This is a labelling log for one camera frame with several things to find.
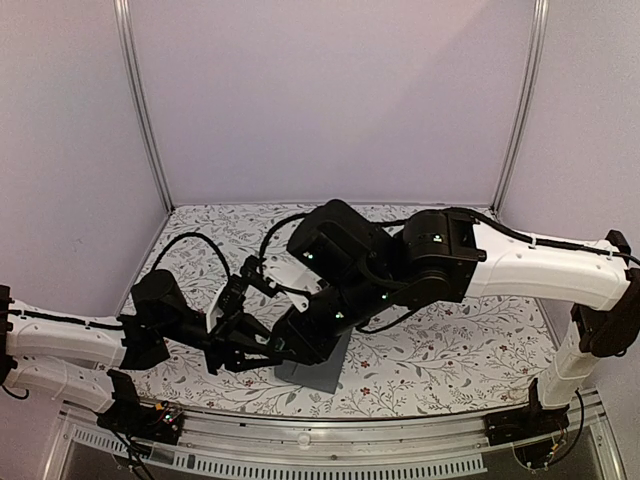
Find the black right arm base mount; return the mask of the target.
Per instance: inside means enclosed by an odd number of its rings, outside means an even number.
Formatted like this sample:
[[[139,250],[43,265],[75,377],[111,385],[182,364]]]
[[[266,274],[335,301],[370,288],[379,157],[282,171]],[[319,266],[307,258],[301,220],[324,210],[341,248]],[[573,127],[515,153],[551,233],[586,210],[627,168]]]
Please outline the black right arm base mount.
[[[569,426],[569,405],[544,408],[538,394],[538,379],[528,387],[528,403],[519,408],[489,413],[483,417],[484,432],[491,446],[551,434]]]

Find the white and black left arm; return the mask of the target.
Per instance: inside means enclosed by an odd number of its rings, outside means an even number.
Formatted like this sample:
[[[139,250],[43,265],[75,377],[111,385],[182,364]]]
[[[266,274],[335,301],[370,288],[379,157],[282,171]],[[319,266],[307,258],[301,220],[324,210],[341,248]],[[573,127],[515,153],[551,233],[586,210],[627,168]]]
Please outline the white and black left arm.
[[[132,297],[132,315],[78,316],[29,305],[2,286],[2,386],[47,391],[138,434],[149,415],[129,374],[168,360],[169,341],[201,352],[211,374],[282,362],[254,317],[191,308],[167,270],[147,274]]]

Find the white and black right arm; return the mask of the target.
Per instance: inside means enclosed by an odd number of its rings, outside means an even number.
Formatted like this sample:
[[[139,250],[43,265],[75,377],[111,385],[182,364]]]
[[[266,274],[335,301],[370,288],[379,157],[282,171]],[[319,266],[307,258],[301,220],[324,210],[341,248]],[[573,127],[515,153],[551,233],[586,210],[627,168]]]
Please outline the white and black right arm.
[[[451,207],[419,211],[392,234],[335,199],[302,218],[287,251],[325,287],[275,323],[268,347],[307,365],[392,306],[498,295],[570,302],[573,327],[517,415],[527,436],[554,422],[599,359],[625,353],[639,335],[638,263],[617,231],[593,243],[542,238]]]

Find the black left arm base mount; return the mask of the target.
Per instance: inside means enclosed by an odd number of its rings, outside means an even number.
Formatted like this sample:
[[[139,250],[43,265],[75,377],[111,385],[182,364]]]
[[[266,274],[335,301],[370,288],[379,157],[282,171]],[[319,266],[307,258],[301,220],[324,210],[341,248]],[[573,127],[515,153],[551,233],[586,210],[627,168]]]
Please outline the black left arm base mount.
[[[125,373],[109,370],[113,403],[97,413],[97,425],[125,436],[168,445],[177,445],[184,425],[184,410],[177,404],[160,401],[153,406],[140,403],[132,379]]]

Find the grey-blue envelope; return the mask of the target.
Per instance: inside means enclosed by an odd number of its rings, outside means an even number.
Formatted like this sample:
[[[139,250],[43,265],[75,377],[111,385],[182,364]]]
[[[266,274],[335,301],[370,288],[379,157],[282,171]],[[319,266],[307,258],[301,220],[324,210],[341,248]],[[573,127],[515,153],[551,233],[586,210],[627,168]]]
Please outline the grey-blue envelope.
[[[285,340],[292,356],[274,367],[275,377],[289,384],[334,394],[352,333],[349,329],[339,337],[326,338],[293,331]]]

